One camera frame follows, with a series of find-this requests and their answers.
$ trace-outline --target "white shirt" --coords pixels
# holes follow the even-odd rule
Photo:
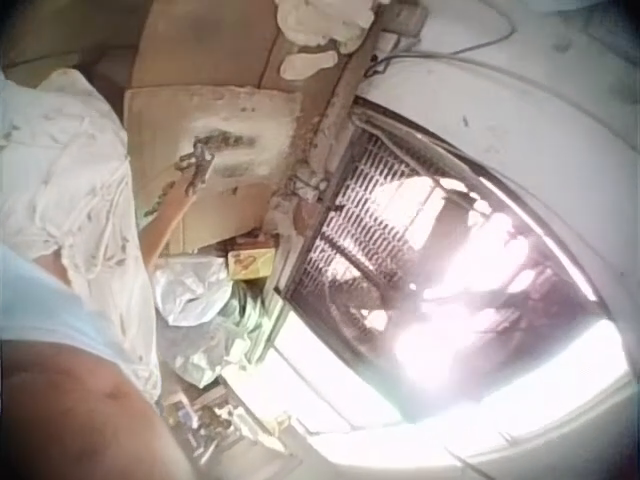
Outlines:
[[[155,401],[153,292],[118,118],[75,70],[53,73],[36,90],[0,74],[0,168],[2,243],[26,259],[60,249],[73,290],[112,322],[127,368]]]

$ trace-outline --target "small box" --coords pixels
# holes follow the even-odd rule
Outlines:
[[[276,249],[256,248],[229,252],[227,262],[231,280],[256,280],[271,275]]]

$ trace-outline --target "light blue shirt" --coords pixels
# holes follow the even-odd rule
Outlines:
[[[76,347],[115,363],[134,381],[131,359],[112,322],[87,310],[66,285],[4,245],[0,245],[0,339]]]

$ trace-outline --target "plastic bag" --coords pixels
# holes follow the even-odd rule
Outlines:
[[[154,295],[161,313],[158,355],[198,387],[226,365],[250,362],[247,357],[259,353],[266,338],[262,329],[271,324],[260,295],[229,280],[223,258],[163,260],[154,274]]]
[[[153,275],[156,308],[172,326],[212,320],[228,302],[232,287],[224,258],[169,257]]]

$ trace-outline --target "skin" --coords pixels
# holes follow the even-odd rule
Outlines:
[[[145,266],[193,203],[189,172],[140,232]],[[70,285],[60,252],[34,262]],[[120,369],[77,348],[2,342],[0,477],[189,480],[194,471],[170,430]]]

